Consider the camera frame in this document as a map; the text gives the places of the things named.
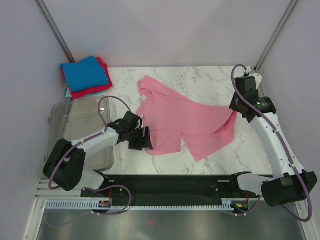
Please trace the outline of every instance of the pink t-shirt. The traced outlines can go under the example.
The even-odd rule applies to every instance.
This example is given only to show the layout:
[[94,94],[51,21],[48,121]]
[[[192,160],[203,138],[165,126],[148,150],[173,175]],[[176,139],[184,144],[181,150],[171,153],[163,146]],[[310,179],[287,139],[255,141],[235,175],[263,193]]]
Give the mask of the pink t-shirt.
[[145,76],[138,82],[141,101],[138,115],[150,127],[150,155],[181,151],[181,138],[198,162],[230,144],[235,135],[237,113],[228,106],[208,106],[191,101]]

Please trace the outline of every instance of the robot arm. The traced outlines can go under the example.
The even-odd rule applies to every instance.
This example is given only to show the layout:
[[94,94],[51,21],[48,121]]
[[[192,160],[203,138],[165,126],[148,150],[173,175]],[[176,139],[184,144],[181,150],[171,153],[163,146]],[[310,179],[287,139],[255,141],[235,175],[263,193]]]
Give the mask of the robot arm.
[[245,74],[243,77],[236,78],[235,84],[241,95],[259,109],[277,127],[277,130],[274,131],[270,124],[247,106],[236,93],[232,98],[230,108],[241,113],[242,117],[251,123],[258,134],[269,158],[273,178],[254,175],[250,172],[236,173],[233,178],[236,178],[236,184],[239,189],[263,196],[265,202],[271,207],[305,200],[306,194],[276,132],[281,133],[290,155],[293,157],[294,167],[302,177],[309,193],[318,179],[314,172],[306,172],[295,157],[287,139],[283,135],[277,111],[271,99],[269,97],[259,97],[258,86],[261,82],[260,78],[261,76],[256,73]]
[[124,141],[129,142],[129,149],[140,151],[142,148],[153,149],[149,127],[142,128],[142,119],[129,111],[123,119],[109,123],[106,131],[102,129],[84,139],[74,141],[59,140],[43,168],[43,174],[50,178],[63,156],[74,148],[67,156],[68,161],[64,160],[58,168],[53,181],[65,191],[70,191],[75,187],[99,189],[105,178],[96,171],[84,170],[86,159],[107,147]]

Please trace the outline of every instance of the transparent plastic bin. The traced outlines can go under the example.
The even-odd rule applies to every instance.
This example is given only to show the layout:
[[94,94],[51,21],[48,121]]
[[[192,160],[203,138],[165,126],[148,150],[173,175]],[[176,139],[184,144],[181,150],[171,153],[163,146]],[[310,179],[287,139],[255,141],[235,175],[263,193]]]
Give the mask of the transparent plastic bin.
[[[98,114],[98,102],[101,98],[102,96],[93,96],[62,102],[52,108],[48,156],[60,139],[78,140],[103,129],[104,124]],[[100,111],[109,123],[111,119],[108,99],[102,101]],[[101,172],[109,170],[113,164],[114,151],[111,146],[86,159],[84,168]]]

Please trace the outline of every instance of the marble table surface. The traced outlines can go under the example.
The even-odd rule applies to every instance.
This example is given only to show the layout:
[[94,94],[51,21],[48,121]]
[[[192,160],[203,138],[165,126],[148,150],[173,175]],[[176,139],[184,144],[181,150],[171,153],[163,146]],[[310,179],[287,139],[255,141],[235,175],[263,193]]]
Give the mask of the marble table surface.
[[[110,68],[114,84],[104,95],[124,100],[135,113],[140,106],[137,82],[145,75],[159,80],[176,92],[200,104],[229,105],[234,94],[232,67],[126,67]],[[237,69],[235,76],[242,76]],[[110,100],[111,120],[123,118],[127,109],[119,101]],[[229,175],[242,171],[271,174],[271,166],[261,141],[246,119],[238,114],[235,137],[231,144],[196,162],[182,141],[179,153],[152,156],[144,150],[129,150],[128,143],[113,147],[114,165],[108,174],[128,175]]]

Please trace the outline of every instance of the white wall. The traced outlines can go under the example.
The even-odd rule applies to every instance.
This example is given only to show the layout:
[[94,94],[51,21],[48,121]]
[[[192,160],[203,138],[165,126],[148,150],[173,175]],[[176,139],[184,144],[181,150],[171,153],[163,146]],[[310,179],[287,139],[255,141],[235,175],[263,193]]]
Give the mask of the white wall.
[[[263,89],[307,171],[320,179],[320,1],[301,0],[262,65]],[[320,183],[311,193],[320,223]]]
[[44,0],[77,61],[255,65],[290,0]]
[[48,149],[48,117],[63,101],[58,42],[33,0],[0,7],[0,239],[22,239]]

